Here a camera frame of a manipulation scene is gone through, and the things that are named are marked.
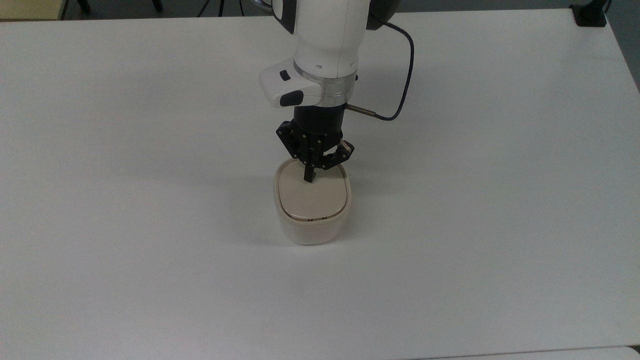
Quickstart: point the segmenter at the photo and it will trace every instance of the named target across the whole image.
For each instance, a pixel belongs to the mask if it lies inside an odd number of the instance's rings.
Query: container lid
[[[305,166],[292,161],[276,175],[284,212],[295,220],[318,221],[338,215],[347,203],[347,184],[340,167],[317,170],[313,183],[304,180]]]

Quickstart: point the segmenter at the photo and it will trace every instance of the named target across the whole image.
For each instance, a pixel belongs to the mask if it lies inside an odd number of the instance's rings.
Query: black cable
[[[222,10],[225,8],[225,0],[220,0],[220,7],[218,8],[218,17],[222,17]]]
[[[393,114],[393,116],[385,117],[385,116],[382,116],[382,115],[378,115],[374,111],[363,109],[363,108],[359,108],[358,106],[353,106],[353,105],[347,105],[347,109],[351,110],[351,111],[359,112],[359,113],[364,114],[364,115],[375,117],[376,119],[380,119],[380,120],[384,120],[384,121],[391,121],[391,120],[395,120],[398,117],[398,115],[400,115],[400,111],[402,111],[402,107],[404,106],[404,100],[406,99],[406,93],[409,91],[409,83],[411,82],[411,74],[413,74],[413,58],[415,57],[415,46],[413,44],[413,39],[411,38],[411,35],[409,35],[409,33],[407,33],[404,29],[400,28],[399,26],[393,25],[393,24],[391,24],[389,22],[386,22],[386,21],[384,21],[382,19],[379,19],[377,16],[375,16],[373,14],[370,14],[370,16],[374,20],[382,23],[384,26],[386,26],[388,28],[391,28],[393,30],[396,30],[400,34],[404,35],[407,40],[409,40],[409,47],[411,48],[411,54],[410,54],[410,57],[409,57],[409,71],[407,72],[407,75],[406,75],[406,83],[404,84],[404,91],[402,92],[402,98],[400,99],[400,105],[398,105],[398,109],[396,110],[396,113]]]
[[[209,4],[209,1],[211,1],[211,0],[207,0],[207,2],[204,3],[204,6],[202,7],[202,10],[200,10],[200,13],[198,14],[198,17],[202,16],[202,13],[204,13],[204,10],[207,8],[207,5]]]

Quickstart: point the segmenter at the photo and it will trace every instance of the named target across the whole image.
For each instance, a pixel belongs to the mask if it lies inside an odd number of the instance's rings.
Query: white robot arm
[[[289,154],[314,169],[328,170],[349,159],[353,146],[342,139],[342,118],[353,94],[358,48],[365,30],[393,15],[399,0],[272,0],[273,14],[298,38],[292,58],[260,72],[260,85],[276,108],[294,106],[292,121],[277,134]],[[372,18],[371,12],[377,12]],[[326,154],[337,147],[333,154]]]

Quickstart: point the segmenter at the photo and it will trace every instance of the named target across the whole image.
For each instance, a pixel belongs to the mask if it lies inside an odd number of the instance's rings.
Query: chair leg
[[[80,9],[82,9],[83,13],[91,12],[91,6],[89,6],[87,0],[78,0],[78,5],[80,5]]]
[[[157,12],[161,12],[163,7],[162,7],[162,1],[161,0],[153,0],[154,2],[154,8],[156,8]]]

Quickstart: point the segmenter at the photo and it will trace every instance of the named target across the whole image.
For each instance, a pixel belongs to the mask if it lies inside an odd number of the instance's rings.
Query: table surface
[[[464,360],[466,357],[453,359]],[[473,360],[640,360],[640,354],[628,347],[614,347],[474,356]]]
[[[570,10],[397,14],[341,239],[287,240],[269,18],[0,24],[3,359],[415,359],[640,343],[640,95]],[[352,103],[392,113],[404,38]]]
[[[65,0],[0,0],[0,19],[58,20]]]

